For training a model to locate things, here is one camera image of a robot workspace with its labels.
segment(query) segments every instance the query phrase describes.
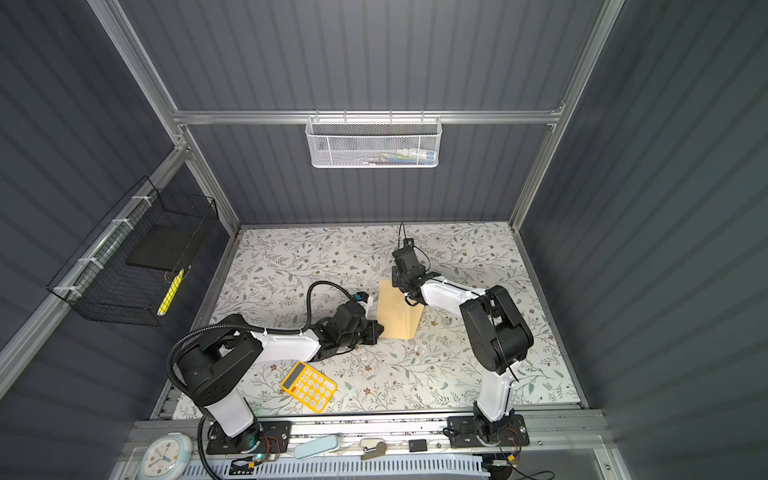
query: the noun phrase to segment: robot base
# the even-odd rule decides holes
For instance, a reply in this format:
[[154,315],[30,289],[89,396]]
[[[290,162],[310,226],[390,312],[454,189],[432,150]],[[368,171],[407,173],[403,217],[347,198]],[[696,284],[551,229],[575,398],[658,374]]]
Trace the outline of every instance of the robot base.
[[257,432],[256,429],[246,429],[245,432],[240,433],[234,438],[227,437],[227,434],[222,430],[221,425],[214,423],[208,433],[208,446],[205,449],[207,455],[226,455],[230,453],[240,454],[246,452],[252,448],[254,444],[254,438],[262,439],[256,450],[252,452],[253,455],[262,453],[266,454],[266,442],[263,440],[265,435],[277,439],[277,449],[275,448],[275,442],[270,440],[270,455],[277,453],[278,449],[281,453],[284,453],[288,449],[288,441],[290,440],[290,428],[291,422],[258,422],[255,425],[261,425],[261,431]]
[[477,405],[475,405],[474,416],[448,417],[448,428],[451,432],[457,432],[454,435],[448,435],[451,448],[454,449],[496,445],[525,447],[531,444],[522,415],[505,415],[497,422],[489,422],[480,413]]

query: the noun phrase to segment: wooden block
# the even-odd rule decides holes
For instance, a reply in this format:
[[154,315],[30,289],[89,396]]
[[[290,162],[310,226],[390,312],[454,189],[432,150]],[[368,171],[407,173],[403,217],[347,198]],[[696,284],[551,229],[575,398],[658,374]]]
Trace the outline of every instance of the wooden block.
[[384,326],[381,338],[412,339],[416,335],[424,306],[409,306],[403,292],[392,286],[391,280],[379,282],[379,305],[376,321]]

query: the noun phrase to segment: black wire mesh basket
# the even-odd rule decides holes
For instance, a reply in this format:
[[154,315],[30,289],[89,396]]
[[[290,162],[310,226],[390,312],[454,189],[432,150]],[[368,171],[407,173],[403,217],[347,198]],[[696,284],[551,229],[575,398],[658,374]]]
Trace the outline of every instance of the black wire mesh basket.
[[48,289],[85,319],[159,326],[218,221],[212,198],[153,189]]

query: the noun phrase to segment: light blue case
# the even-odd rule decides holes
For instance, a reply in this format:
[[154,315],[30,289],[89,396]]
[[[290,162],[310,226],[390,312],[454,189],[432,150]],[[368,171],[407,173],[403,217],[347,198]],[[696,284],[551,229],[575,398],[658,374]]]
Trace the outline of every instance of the light blue case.
[[319,439],[311,440],[307,443],[297,445],[293,449],[293,456],[299,460],[303,458],[314,457],[321,453],[333,452],[339,449],[341,444],[339,437],[336,435],[328,435],[327,437],[321,437]]

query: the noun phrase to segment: table surface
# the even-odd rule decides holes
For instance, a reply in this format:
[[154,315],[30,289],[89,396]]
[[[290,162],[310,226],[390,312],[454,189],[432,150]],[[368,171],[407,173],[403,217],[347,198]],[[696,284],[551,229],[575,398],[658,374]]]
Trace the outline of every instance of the table surface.
[[[406,228],[434,271],[473,287],[502,285],[511,294],[535,337],[520,381],[513,385],[513,405],[579,402],[508,225],[430,223]],[[397,243],[394,225],[245,230],[211,322],[241,313],[253,325],[301,326],[306,288],[312,282],[330,280],[352,292],[378,293],[379,281],[391,276]],[[313,321],[332,315],[343,301],[332,287],[316,287]],[[248,370],[238,388],[257,415],[311,413],[280,388],[295,363],[257,362]],[[324,413],[470,406],[482,371],[463,321],[429,306],[414,339],[381,339],[378,345],[358,346],[313,366],[339,388]],[[199,417],[183,397],[174,418]]]

